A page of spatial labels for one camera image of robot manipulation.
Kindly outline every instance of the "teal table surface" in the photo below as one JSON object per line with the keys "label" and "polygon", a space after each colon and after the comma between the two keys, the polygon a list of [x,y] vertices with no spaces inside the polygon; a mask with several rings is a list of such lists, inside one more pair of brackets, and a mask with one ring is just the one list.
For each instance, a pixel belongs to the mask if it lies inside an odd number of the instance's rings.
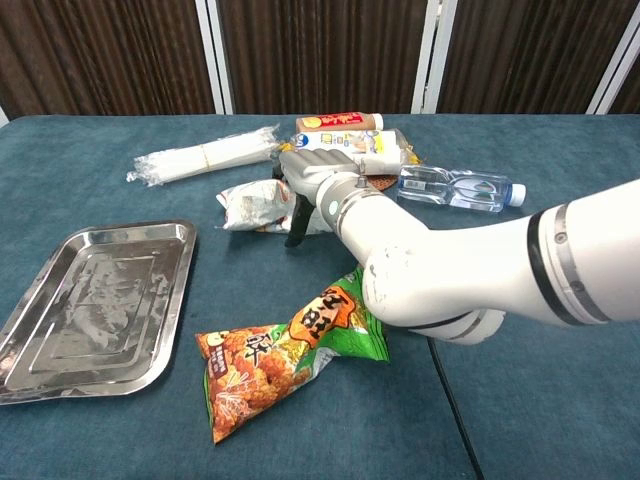
{"label": "teal table surface", "polygon": [[[198,230],[166,371],[129,396],[1,407],[0,479],[473,478],[425,338],[392,329],[390,364],[334,359],[211,443],[194,334],[286,322],[356,261],[333,234],[288,250],[281,235],[219,228],[216,194],[269,178],[268,162],[154,188],[125,175],[138,155],[276,123],[293,134],[293,116],[24,117],[0,128],[0,319],[76,230],[178,218]],[[429,163],[528,187],[523,207],[498,215],[403,202],[431,228],[510,220],[640,176],[640,116],[386,115],[385,126]],[[507,315],[478,346],[438,347],[487,478],[638,477],[640,324],[557,329]]]}

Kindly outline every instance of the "crumpled packaging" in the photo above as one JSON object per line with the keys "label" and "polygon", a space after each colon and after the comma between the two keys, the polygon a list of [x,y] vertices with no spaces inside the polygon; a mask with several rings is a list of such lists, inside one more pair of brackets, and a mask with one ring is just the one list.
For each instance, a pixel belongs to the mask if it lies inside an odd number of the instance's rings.
{"label": "crumpled packaging", "polygon": [[[225,230],[258,230],[288,233],[296,205],[296,193],[281,180],[257,180],[228,188],[216,198],[225,208]],[[330,232],[315,209],[311,214],[307,234]]]}
{"label": "crumpled packaging", "polygon": [[289,323],[196,335],[214,443],[310,382],[335,356],[389,361],[380,321],[365,308],[362,269]]}

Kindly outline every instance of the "brown curtain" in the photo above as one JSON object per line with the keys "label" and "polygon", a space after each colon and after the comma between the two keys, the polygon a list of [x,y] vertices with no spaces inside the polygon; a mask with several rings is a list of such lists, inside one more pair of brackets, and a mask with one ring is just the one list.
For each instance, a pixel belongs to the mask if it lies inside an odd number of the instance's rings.
{"label": "brown curtain", "polygon": [[218,0],[235,111],[409,112],[427,0]]}
{"label": "brown curtain", "polygon": [[459,0],[439,112],[584,113],[638,0]]}
{"label": "brown curtain", "polygon": [[640,113],[640,56],[627,74],[609,113]]}
{"label": "brown curtain", "polygon": [[193,0],[1,0],[7,116],[213,112]]}

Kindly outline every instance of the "black cable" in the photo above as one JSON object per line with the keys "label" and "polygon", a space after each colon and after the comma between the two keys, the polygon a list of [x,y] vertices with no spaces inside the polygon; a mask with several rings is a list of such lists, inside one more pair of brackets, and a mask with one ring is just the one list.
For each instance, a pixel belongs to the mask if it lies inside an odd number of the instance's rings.
{"label": "black cable", "polygon": [[473,471],[476,473],[476,478],[478,480],[484,480],[484,474],[482,473],[482,468],[480,468],[480,462],[478,462],[478,457],[476,456],[476,452],[473,449],[473,445],[471,444],[471,439],[469,438],[467,429],[465,428],[464,422],[462,421],[462,415],[460,415],[460,410],[458,409],[458,404],[456,403],[456,399],[453,396],[453,391],[451,390],[451,386],[449,385],[449,381],[447,380],[447,375],[444,373],[444,368],[442,367],[442,362],[440,361],[440,356],[438,355],[438,350],[436,348],[436,342],[433,338],[427,337],[427,343],[429,344],[429,351],[431,352],[433,364],[435,365],[436,371],[438,372],[438,377],[440,377],[440,383],[442,384],[444,393],[447,396],[447,400],[449,401],[451,413],[453,413],[453,418],[455,418],[456,420],[458,432],[460,433],[460,437],[462,437],[462,443],[464,444],[464,448],[467,450],[469,461],[473,466]]}

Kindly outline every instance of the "chip bag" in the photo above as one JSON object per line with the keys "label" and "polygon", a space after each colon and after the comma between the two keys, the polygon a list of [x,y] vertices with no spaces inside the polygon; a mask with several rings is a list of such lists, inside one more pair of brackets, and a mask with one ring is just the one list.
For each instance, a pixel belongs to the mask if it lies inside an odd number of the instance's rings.
{"label": "chip bag", "polygon": [[346,275],[288,324],[196,335],[213,441],[313,380],[337,355],[389,361],[380,321],[362,300],[362,269]]}

